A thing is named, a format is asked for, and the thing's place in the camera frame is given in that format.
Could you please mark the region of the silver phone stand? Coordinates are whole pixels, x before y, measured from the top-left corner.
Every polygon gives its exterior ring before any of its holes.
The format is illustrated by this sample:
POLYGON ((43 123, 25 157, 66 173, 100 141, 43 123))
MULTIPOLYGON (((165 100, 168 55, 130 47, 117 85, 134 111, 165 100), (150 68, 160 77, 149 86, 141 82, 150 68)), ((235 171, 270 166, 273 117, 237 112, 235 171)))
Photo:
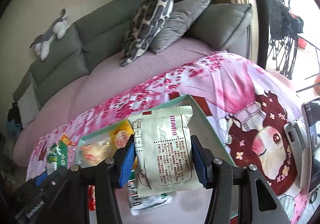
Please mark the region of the silver phone stand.
POLYGON ((310 148, 304 122, 301 118, 285 124, 284 131, 295 160, 300 188, 309 188, 310 148))

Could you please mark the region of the grey green sofa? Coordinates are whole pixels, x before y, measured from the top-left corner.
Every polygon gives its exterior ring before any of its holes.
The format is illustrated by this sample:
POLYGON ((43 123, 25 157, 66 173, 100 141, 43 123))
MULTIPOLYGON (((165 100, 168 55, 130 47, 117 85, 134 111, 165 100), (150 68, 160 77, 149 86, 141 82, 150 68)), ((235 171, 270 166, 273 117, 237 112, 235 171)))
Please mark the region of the grey green sofa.
MULTIPOLYGON (((58 91, 90 74, 120 53, 133 13, 144 0, 113 0, 68 25, 61 40, 50 45, 48 57, 37 58, 13 94, 12 108, 34 84, 41 108, 58 91)), ((247 32, 253 16, 250 4, 213 4, 185 32, 214 50, 232 49, 247 32)))

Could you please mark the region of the black folding chair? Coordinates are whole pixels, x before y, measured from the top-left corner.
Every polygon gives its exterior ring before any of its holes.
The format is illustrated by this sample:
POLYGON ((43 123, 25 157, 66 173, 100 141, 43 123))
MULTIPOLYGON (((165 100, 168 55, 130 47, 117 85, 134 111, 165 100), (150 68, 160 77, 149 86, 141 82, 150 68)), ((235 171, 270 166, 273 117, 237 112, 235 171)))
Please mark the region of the black folding chair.
POLYGON ((276 71, 289 80, 295 67, 298 34, 303 32, 304 21, 293 15, 285 0, 267 0, 270 40, 267 56, 276 62, 276 71))

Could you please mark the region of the teal clothing pile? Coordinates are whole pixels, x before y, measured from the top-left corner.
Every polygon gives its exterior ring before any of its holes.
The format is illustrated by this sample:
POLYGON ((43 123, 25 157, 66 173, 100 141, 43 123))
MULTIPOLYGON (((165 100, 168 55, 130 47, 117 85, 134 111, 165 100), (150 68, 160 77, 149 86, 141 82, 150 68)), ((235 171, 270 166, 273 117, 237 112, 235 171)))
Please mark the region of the teal clothing pile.
POLYGON ((17 139, 22 131, 22 122, 19 109, 12 108, 7 115, 7 132, 10 136, 17 139))

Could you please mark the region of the black white patterned pillow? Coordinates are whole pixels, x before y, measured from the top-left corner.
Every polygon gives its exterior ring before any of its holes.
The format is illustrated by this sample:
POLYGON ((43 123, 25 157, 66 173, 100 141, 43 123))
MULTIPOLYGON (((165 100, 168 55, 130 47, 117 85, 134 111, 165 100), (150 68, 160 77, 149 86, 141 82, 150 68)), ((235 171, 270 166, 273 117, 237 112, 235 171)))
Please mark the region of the black white patterned pillow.
POLYGON ((142 56, 169 18, 174 0, 144 0, 136 10, 122 46, 122 67, 142 56))

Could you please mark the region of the clear-wrapped yellow bun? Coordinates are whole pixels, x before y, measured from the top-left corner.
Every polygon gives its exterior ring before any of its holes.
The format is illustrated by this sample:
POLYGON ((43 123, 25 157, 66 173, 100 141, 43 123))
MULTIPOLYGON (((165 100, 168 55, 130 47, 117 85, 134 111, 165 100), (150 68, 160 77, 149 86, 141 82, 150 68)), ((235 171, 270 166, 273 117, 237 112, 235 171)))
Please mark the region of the clear-wrapped yellow bun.
POLYGON ((113 157, 115 151, 115 146, 108 139, 87 142, 77 148, 75 164, 82 168, 93 167, 106 158, 113 157))

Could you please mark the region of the pink cartoon girl blanket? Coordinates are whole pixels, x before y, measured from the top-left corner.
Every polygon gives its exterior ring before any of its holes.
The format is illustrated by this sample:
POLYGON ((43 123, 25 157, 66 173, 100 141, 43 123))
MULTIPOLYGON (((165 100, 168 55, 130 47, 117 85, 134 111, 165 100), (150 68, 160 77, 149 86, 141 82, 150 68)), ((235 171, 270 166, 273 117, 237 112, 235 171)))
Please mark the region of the pink cartoon girl blanket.
POLYGON ((81 137, 132 114, 191 95, 236 165, 258 166, 292 223, 307 223, 316 212, 299 186, 298 160, 284 131, 299 119, 301 101, 271 73, 236 54, 214 53, 138 84, 50 128, 31 153, 27 178, 44 171, 46 150, 63 135, 81 137))

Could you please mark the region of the white cream snack packet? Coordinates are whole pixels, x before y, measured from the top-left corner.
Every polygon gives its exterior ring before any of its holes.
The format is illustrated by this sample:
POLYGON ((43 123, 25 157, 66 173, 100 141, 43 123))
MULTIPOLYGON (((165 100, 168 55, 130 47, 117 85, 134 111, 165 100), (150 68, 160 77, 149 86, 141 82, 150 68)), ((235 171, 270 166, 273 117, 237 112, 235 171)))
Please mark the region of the white cream snack packet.
POLYGON ((190 105, 149 110, 129 116, 137 156, 138 196, 201 187, 196 176, 188 123, 190 105))

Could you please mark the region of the small green white snack packet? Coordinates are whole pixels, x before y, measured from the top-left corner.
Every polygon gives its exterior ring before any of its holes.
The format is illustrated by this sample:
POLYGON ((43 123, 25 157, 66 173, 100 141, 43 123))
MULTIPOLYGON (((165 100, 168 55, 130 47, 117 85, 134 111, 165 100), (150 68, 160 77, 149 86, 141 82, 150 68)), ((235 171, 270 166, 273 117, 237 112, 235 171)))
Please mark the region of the small green white snack packet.
POLYGON ((46 158, 46 172, 47 175, 51 175, 59 167, 67 167, 68 148, 63 141, 58 141, 54 143, 47 151, 46 158))

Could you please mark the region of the green-rimmed white cardboard tray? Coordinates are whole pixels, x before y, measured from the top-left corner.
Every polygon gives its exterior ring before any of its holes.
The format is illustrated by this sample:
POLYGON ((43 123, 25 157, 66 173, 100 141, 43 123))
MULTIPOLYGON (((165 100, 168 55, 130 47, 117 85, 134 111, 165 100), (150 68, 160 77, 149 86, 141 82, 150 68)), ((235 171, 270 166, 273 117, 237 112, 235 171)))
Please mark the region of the green-rimmed white cardboard tray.
POLYGON ((86 168, 112 156, 134 134, 136 161, 118 193, 125 223, 203 223, 211 191, 197 177, 191 136, 214 156, 226 162, 231 158, 200 102, 178 97, 80 139, 75 162, 86 168))

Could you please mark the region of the smartphone on stand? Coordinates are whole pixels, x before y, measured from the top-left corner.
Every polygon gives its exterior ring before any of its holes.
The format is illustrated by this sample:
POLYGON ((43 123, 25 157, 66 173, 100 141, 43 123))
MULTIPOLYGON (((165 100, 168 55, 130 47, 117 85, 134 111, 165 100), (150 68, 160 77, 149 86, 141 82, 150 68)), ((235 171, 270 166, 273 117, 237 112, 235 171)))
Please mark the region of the smartphone on stand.
POLYGON ((319 96, 302 104, 307 145, 309 149, 309 193, 319 187, 319 96))

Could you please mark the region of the red chip snack bag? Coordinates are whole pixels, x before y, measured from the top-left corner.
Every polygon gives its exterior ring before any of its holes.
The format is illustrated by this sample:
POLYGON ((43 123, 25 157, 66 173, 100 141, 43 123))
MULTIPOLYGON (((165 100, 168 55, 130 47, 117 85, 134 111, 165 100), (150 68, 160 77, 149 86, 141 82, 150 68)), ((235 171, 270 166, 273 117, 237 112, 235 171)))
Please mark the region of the red chip snack bag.
POLYGON ((95 211, 96 210, 95 186, 89 185, 87 193, 88 193, 88 208, 90 211, 95 211))

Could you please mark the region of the pink ribbed sofa cover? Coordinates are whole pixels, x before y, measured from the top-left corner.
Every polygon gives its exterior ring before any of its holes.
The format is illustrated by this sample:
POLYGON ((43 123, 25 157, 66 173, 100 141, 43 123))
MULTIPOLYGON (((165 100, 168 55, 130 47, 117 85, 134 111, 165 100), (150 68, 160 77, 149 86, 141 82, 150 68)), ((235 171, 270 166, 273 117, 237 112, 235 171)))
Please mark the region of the pink ribbed sofa cover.
POLYGON ((144 53, 133 63, 120 67, 120 53, 101 62, 89 75, 71 82, 52 96, 39 114, 18 136, 13 148, 13 161, 27 167, 38 139, 122 91, 196 61, 214 49, 200 40, 181 38, 159 54, 144 53))

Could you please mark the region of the green white Korean-text snack bag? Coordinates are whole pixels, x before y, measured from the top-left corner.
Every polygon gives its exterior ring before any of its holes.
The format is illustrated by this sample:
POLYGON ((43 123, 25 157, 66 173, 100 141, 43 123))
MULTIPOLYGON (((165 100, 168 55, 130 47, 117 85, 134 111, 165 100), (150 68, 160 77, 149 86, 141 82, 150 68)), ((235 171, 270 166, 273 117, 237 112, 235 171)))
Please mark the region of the green white Korean-text snack bag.
POLYGON ((129 180, 127 182, 127 191, 130 212, 133 216, 137 216, 144 210, 169 204, 173 200, 173 197, 168 194, 139 197, 134 171, 131 171, 129 180))

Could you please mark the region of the orange yellow snack packet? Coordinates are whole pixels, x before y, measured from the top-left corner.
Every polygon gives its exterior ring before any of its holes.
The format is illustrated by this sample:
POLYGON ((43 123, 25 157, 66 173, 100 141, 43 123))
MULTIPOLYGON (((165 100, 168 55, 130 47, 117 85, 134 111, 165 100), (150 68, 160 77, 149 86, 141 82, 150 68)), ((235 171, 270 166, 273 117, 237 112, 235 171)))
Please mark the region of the orange yellow snack packet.
POLYGON ((74 147, 75 146, 75 144, 65 134, 62 135, 62 137, 60 138, 60 141, 63 142, 68 147, 74 147))

